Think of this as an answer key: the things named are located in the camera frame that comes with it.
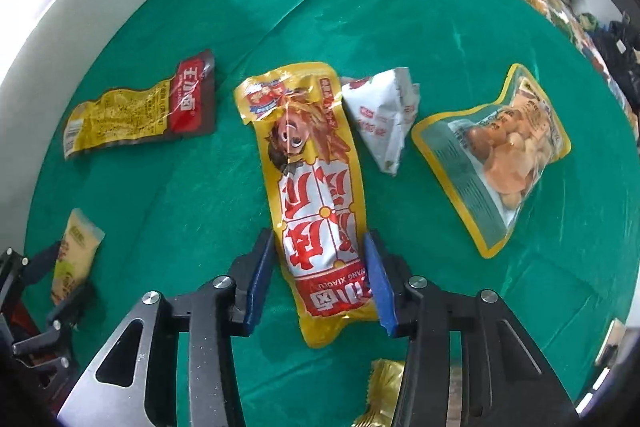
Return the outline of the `pile of dark clothes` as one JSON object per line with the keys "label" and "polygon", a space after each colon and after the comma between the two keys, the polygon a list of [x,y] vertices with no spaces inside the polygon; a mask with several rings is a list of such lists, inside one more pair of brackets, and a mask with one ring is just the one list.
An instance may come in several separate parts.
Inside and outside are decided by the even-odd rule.
{"label": "pile of dark clothes", "polygon": [[600,24],[590,13],[578,16],[582,29],[591,37],[608,71],[625,95],[632,111],[639,115],[639,31],[625,15],[622,20]]}

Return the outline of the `green satin cloth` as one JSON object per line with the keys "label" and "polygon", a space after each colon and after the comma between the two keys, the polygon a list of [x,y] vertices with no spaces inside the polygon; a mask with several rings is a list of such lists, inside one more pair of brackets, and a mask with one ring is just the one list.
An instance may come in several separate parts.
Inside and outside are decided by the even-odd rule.
{"label": "green satin cloth", "polygon": [[603,77],[562,30],[522,0],[148,0],[120,28],[74,93],[147,88],[203,50],[216,58],[216,129],[183,141],[65,159],[54,138],[29,211],[29,254],[82,210],[105,237],[96,288],[73,347],[86,366],[147,291],[199,288],[246,253],[270,212],[254,130],[233,100],[247,77],[320,61],[342,76],[406,66],[419,114],[494,101],[511,65],[540,82],[572,149],[549,166],[506,247],[480,257],[413,144],[396,176],[360,147],[367,222],[392,253],[439,287],[493,289],[578,399],[608,325],[624,319],[639,262],[639,156]]}

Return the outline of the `white triangular snack packet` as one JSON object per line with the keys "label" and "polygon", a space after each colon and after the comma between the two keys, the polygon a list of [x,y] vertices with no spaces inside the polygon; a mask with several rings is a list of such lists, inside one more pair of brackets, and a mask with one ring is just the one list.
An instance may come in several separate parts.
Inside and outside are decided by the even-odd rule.
{"label": "white triangular snack packet", "polygon": [[378,168],[396,176],[405,139],[416,120],[420,86],[408,67],[395,67],[364,78],[341,78],[348,116]]}

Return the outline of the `teal yellow nuts packet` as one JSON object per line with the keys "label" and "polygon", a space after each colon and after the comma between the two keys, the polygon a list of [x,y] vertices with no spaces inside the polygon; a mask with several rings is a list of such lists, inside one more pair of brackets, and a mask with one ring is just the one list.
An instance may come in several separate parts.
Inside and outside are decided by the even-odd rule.
{"label": "teal yellow nuts packet", "polygon": [[572,150],[547,93],[518,63],[496,101],[428,116],[411,139],[485,259],[508,243],[544,170]]}

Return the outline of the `yellow black red snack packet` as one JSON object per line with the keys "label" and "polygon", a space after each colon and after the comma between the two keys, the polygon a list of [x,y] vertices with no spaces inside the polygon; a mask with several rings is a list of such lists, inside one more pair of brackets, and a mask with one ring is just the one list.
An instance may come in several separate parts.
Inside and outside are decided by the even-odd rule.
{"label": "yellow black red snack packet", "polygon": [[70,159],[97,148],[172,141],[215,129],[215,57],[205,50],[144,90],[117,88],[78,104],[62,135]]}

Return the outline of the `yellow red cartoon snack bag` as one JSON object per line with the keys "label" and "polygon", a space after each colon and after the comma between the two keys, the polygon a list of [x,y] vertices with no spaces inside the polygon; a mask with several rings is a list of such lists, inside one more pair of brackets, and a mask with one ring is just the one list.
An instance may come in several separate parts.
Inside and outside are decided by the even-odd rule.
{"label": "yellow red cartoon snack bag", "polygon": [[234,99],[256,133],[300,331],[309,347],[324,347],[349,323],[378,317],[361,251],[360,162],[340,80],[326,63],[296,63],[246,78]]}

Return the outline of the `white orange snack packet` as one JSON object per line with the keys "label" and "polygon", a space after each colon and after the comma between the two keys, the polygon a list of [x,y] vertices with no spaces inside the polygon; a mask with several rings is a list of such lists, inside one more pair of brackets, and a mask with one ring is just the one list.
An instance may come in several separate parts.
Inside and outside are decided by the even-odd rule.
{"label": "white orange snack packet", "polygon": [[51,298],[55,306],[88,280],[105,233],[75,208],[70,213],[53,270]]}

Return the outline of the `white card under phone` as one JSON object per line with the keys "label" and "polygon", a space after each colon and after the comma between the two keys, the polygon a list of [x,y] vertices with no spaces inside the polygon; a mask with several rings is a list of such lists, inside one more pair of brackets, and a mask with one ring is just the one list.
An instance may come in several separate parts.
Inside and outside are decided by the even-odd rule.
{"label": "white card under phone", "polygon": [[620,319],[614,319],[602,341],[602,345],[594,359],[595,366],[607,365],[609,361],[616,357],[616,352],[626,334],[626,325]]}

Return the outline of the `white cardboard box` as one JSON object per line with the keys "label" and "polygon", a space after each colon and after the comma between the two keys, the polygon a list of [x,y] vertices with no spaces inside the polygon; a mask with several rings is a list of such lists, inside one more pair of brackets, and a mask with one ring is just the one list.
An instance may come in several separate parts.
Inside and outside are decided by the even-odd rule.
{"label": "white cardboard box", "polygon": [[102,50],[146,0],[1,0],[1,244],[22,248],[58,122]]}

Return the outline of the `gold braised meat bag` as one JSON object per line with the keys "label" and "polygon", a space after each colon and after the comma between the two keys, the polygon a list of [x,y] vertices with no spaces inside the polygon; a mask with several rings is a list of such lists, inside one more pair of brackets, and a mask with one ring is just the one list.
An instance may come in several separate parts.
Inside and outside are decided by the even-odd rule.
{"label": "gold braised meat bag", "polygon": [[[372,362],[367,392],[367,410],[358,416],[353,426],[390,427],[398,403],[405,363],[378,359]],[[462,368],[450,367],[449,395],[447,407],[447,426],[460,426],[462,423]]]}

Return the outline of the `black smartphone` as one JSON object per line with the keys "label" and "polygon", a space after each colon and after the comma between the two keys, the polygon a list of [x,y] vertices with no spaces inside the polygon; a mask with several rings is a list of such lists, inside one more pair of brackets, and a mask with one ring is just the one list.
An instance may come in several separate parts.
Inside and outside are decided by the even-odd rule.
{"label": "black smartphone", "polygon": [[576,407],[579,426],[639,425],[639,329],[628,329],[612,365]]}

